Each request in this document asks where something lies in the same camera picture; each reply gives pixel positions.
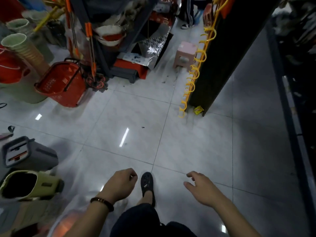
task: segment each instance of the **red bucket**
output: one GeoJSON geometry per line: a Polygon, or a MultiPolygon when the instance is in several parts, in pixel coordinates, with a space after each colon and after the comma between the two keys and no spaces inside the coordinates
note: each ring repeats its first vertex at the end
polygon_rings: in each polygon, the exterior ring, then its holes
{"type": "Polygon", "coordinates": [[[54,63],[44,74],[43,79],[35,84],[36,91],[49,96],[65,107],[77,107],[86,84],[81,75],[81,67],[77,62],[66,58],[63,62],[54,63]]]}
{"type": "Polygon", "coordinates": [[[30,73],[30,69],[13,51],[0,45],[0,83],[11,84],[30,73]]]}

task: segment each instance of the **gray mop bucket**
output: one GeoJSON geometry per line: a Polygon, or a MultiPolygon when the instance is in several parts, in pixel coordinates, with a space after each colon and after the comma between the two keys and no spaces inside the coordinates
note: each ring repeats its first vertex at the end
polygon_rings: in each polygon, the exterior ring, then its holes
{"type": "Polygon", "coordinates": [[[6,168],[47,171],[58,165],[56,151],[26,136],[3,145],[1,155],[6,168]]]}

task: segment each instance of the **dark shorts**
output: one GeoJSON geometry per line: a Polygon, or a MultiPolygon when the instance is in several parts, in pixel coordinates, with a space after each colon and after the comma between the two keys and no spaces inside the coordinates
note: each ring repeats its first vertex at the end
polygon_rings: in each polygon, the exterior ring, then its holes
{"type": "Polygon", "coordinates": [[[144,203],[125,211],[114,224],[110,237],[128,236],[181,236],[196,237],[185,225],[177,222],[160,224],[155,208],[144,203]]]}

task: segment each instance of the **bracelet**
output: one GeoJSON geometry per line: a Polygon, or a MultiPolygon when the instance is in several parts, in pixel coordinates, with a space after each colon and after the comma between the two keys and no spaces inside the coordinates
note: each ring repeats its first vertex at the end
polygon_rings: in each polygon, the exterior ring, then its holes
{"type": "Polygon", "coordinates": [[[110,202],[105,200],[105,199],[102,199],[102,198],[99,198],[99,197],[93,197],[90,200],[90,203],[92,203],[93,201],[98,201],[98,202],[101,202],[102,204],[105,204],[108,207],[109,212],[113,212],[114,211],[114,206],[110,202]]]}

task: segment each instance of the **person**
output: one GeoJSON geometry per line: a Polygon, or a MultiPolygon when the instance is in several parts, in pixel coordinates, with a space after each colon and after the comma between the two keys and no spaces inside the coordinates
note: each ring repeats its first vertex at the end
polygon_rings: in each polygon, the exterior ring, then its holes
{"type": "MultiPolygon", "coordinates": [[[[214,208],[231,237],[260,236],[239,213],[231,200],[225,197],[208,177],[195,171],[191,171],[186,176],[191,178],[195,185],[184,182],[184,186],[199,203],[214,208]]],[[[113,210],[114,203],[128,197],[134,189],[136,181],[137,174],[132,168],[116,171],[102,191],[95,198],[92,198],[85,214],[74,223],[65,237],[98,237],[109,211],[113,210]]],[[[177,222],[170,222],[167,225],[160,224],[154,208],[156,200],[151,173],[144,173],[140,183],[143,197],[136,206],[125,211],[118,218],[111,230],[110,237],[196,237],[183,224],[177,222]]]]}
{"type": "Polygon", "coordinates": [[[194,5],[196,5],[199,10],[204,10],[209,3],[212,3],[212,0],[184,0],[178,15],[181,20],[186,21],[186,23],[181,26],[181,29],[194,27],[194,5]]]}

